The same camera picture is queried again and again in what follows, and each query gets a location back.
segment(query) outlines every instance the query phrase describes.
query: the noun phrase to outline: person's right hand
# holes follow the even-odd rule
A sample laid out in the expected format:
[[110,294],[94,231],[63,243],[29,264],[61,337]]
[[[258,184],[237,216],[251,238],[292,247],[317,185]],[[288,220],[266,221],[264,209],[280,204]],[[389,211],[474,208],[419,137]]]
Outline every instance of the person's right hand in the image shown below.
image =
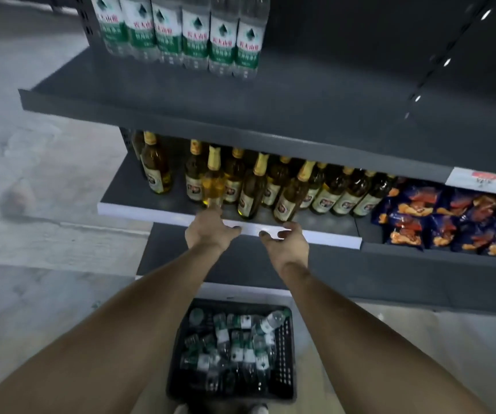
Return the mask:
[[265,232],[260,231],[261,242],[264,243],[271,264],[282,276],[283,269],[289,263],[300,264],[308,267],[309,244],[302,235],[302,227],[298,222],[285,222],[283,227],[290,231],[280,231],[278,237],[273,239]]

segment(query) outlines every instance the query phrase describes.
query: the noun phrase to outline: price tag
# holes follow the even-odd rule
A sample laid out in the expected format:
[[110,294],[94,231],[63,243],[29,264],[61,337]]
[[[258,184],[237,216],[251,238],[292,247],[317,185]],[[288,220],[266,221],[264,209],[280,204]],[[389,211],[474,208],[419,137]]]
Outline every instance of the price tag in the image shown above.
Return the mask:
[[496,194],[496,174],[454,167],[446,185]]

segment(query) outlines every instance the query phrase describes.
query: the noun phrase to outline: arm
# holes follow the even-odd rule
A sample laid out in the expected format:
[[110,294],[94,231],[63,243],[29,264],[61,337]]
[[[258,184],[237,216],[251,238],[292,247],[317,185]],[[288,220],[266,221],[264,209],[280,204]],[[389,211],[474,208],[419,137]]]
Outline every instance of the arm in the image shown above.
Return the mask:
[[260,237],[292,293],[346,413],[484,414],[450,373],[370,313],[314,278],[300,225]]
[[129,413],[210,268],[240,228],[198,214],[189,250],[129,285],[0,384],[0,413]]

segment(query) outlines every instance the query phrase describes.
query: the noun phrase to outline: floor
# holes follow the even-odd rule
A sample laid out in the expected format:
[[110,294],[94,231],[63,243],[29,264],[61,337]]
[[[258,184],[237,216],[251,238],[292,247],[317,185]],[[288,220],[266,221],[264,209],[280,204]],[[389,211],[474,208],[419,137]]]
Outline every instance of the floor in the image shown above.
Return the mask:
[[[18,88],[84,47],[76,17],[0,5],[0,380],[133,281],[150,229],[96,214],[125,155],[117,128],[21,109]],[[271,412],[343,412],[295,306],[281,299],[294,310],[298,399]],[[362,306],[496,412],[496,317]],[[167,369],[155,372],[135,414],[172,412]]]

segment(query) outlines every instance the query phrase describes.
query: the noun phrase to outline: shelving unit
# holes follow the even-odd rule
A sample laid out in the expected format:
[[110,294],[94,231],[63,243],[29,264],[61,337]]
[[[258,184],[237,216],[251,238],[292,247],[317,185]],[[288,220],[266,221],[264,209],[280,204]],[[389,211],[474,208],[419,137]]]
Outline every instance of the shelving unit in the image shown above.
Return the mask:
[[[496,43],[496,0],[272,0],[249,83],[113,58],[90,0],[76,1],[90,47],[20,90],[24,110],[440,183],[455,166],[496,174],[496,57],[481,46]],[[156,196],[130,153],[99,203],[103,215],[155,222],[141,274],[186,249],[199,208],[181,168]],[[244,221],[225,206],[224,219],[245,235],[208,281],[284,288],[256,238],[279,230],[271,213]],[[366,219],[296,219],[315,275],[351,298],[496,313],[494,257],[383,244]]]

